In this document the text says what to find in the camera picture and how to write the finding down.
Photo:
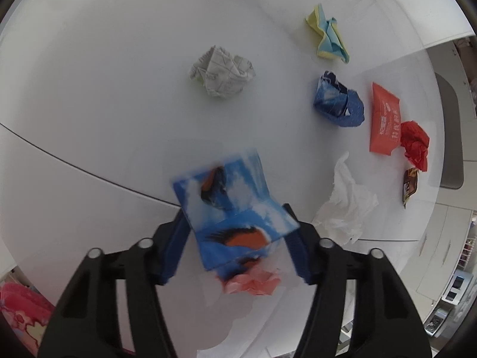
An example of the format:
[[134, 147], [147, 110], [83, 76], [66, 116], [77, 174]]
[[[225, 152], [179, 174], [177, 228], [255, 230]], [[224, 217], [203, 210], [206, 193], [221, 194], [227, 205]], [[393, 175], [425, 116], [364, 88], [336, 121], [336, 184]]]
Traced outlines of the white tissue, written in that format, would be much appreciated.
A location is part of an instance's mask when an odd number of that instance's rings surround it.
[[345, 152], [334, 167], [330, 199], [316, 212], [311, 224], [321, 237], [329, 237], [339, 246], [355, 243], [362, 235], [366, 217], [378, 206], [377, 195], [357, 184], [346, 164]]

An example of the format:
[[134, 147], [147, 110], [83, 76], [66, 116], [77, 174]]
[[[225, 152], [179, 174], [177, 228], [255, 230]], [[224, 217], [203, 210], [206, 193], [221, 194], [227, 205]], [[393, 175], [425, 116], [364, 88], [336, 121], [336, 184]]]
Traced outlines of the pink paper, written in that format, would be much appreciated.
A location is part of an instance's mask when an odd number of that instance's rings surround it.
[[281, 276], [278, 273], [254, 267], [223, 282], [222, 290], [226, 294], [249, 293], [253, 296], [270, 296], [280, 283]]

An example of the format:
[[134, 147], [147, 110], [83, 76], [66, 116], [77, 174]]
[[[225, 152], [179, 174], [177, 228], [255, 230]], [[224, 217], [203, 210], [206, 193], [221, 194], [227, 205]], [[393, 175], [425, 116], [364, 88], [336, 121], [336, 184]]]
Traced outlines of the brown snack wrapper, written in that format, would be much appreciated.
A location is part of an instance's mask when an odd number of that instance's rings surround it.
[[404, 172], [402, 192], [403, 207], [407, 207], [408, 201], [417, 191], [418, 175], [419, 170], [415, 167], [406, 169], [406, 171]]

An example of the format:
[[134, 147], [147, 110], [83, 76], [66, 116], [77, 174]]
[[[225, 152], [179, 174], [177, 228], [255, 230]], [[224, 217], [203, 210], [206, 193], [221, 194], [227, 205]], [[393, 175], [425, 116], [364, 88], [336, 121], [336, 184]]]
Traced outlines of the blue printed tissue box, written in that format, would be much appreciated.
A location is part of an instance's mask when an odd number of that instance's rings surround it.
[[222, 281], [253, 268], [299, 227], [272, 198], [254, 149], [177, 176], [171, 185], [205, 270]]

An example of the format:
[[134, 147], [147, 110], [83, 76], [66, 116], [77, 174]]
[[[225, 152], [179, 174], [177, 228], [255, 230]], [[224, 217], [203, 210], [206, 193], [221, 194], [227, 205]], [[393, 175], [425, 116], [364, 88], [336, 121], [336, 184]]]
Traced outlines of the red paper ball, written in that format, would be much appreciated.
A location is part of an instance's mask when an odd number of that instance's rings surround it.
[[418, 170], [428, 171], [428, 147], [430, 138], [416, 121], [401, 124], [400, 144], [405, 149], [405, 157]]

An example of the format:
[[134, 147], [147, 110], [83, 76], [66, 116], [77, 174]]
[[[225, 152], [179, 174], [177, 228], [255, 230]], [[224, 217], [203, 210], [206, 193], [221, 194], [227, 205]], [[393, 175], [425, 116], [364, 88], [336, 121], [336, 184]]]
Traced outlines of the red orange snack packet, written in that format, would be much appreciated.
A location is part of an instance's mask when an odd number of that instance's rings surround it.
[[372, 125], [369, 151], [391, 156], [400, 145], [400, 100], [384, 87], [373, 83]]

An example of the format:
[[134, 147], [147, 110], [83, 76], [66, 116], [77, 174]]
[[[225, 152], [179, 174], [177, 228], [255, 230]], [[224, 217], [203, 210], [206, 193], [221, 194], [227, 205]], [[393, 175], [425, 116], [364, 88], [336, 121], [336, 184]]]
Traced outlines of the blue paper ball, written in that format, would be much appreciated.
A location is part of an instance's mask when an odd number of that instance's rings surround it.
[[358, 93], [346, 88], [331, 71], [325, 71], [318, 80], [313, 108], [342, 128], [358, 127], [365, 121], [365, 108]]

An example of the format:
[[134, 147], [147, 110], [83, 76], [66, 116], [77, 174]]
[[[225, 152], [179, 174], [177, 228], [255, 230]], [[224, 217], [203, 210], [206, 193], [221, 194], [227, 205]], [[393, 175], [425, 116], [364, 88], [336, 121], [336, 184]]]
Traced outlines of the yellow blue paper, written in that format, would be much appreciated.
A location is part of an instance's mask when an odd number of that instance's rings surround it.
[[349, 52], [337, 27], [337, 20], [334, 17], [325, 16], [322, 4], [316, 5], [305, 21], [317, 35], [316, 55], [318, 57], [349, 63]]

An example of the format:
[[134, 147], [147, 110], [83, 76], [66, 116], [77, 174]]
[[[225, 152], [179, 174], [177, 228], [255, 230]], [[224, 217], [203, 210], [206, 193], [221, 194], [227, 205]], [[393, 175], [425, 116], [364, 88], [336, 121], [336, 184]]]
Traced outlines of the grey printed paper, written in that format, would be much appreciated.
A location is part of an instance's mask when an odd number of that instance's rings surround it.
[[255, 70], [246, 58], [213, 46], [192, 65], [189, 78], [208, 95], [227, 98], [239, 94], [255, 78]]

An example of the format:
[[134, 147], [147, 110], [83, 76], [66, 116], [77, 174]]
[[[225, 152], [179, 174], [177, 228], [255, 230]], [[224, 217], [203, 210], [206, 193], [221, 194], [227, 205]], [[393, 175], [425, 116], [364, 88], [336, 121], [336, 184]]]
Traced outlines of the silver toaster oven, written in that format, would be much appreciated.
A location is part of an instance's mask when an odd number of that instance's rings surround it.
[[424, 328], [428, 336], [434, 337], [436, 332], [442, 327], [443, 323], [449, 316], [449, 311], [437, 308], [432, 312], [424, 323]]

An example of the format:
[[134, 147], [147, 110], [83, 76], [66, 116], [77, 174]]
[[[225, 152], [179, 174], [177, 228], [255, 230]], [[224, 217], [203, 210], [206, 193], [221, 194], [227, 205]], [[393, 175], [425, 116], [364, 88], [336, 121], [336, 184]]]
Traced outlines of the grey dining chair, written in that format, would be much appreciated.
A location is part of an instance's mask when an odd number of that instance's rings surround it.
[[440, 187], [459, 190], [464, 183], [459, 100], [453, 87], [440, 74], [435, 75], [442, 100], [445, 130], [445, 149]]

